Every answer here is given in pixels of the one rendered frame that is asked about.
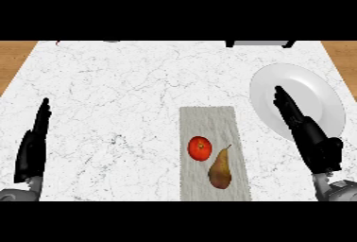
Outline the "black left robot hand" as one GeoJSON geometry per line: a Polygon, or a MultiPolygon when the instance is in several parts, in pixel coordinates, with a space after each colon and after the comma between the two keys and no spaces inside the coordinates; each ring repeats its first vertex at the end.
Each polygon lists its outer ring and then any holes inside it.
{"type": "Polygon", "coordinates": [[[49,98],[39,106],[34,127],[27,130],[15,159],[13,182],[25,182],[28,178],[41,177],[46,164],[46,135],[50,118],[49,98]]]}

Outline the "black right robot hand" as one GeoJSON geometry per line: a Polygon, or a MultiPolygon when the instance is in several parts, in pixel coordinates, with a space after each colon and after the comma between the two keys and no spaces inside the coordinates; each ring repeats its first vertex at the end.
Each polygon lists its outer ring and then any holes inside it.
{"type": "Polygon", "coordinates": [[[344,142],[328,137],[317,122],[306,116],[282,86],[275,87],[273,104],[294,136],[303,161],[313,174],[341,171],[344,142]]]}

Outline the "white round plate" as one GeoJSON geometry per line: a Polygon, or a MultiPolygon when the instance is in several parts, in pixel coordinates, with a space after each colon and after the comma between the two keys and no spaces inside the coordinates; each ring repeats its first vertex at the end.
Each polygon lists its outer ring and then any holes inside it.
{"type": "Polygon", "coordinates": [[[285,89],[303,114],[319,123],[326,136],[339,137],[344,132],[345,111],[338,93],[313,71],[288,63],[263,67],[249,84],[251,104],[272,130],[294,141],[292,132],[273,104],[276,86],[285,89]]]}

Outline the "grey woven placemat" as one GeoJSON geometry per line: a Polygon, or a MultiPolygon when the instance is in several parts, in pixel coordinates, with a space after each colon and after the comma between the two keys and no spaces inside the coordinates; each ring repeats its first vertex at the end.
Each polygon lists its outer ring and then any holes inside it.
{"type": "Polygon", "coordinates": [[[233,107],[180,108],[180,164],[180,199],[183,201],[251,200],[233,107]],[[189,142],[195,136],[207,138],[213,145],[213,152],[205,161],[196,161],[189,154],[189,142]],[[210,182],[208,172],[224,148],[232,181],[226,189],[218,189],[210,182]]]}

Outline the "red tomato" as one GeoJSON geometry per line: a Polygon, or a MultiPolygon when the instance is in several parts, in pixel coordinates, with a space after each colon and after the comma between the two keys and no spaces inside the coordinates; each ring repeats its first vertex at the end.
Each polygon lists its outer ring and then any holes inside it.
{"type": "Polygon", "coordinates": [[[210,140],[202,136],[193,136],[189,141],[188,152],[196,161],[207,161],[213,153],[213,144],[210,140]]]}

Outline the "brown pear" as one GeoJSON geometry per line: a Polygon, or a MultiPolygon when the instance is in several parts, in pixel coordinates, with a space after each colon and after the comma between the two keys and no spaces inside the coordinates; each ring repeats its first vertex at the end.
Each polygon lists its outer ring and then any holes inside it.
{"type": "Polygon", "coordinates": [[[227,146],[217,155],[214,164],[208,171],[210,182],[214,188],[226,189],[232,181],[232,173],[229,168],[229,147],[227,146]]]}

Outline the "grey appliance with black feet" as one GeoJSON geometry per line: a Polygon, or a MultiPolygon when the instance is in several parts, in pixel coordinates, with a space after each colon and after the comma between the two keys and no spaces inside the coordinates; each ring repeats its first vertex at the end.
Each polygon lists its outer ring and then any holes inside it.
{"type": "Polygon", "coordinates": [[[282,48],[291,48],[294,46],[295,41],[224,41],[226,42],[226,47],[232,48],[236,45],[244,45],[244,46],[270,46],[270,45],[278,45],[282,48]]]}

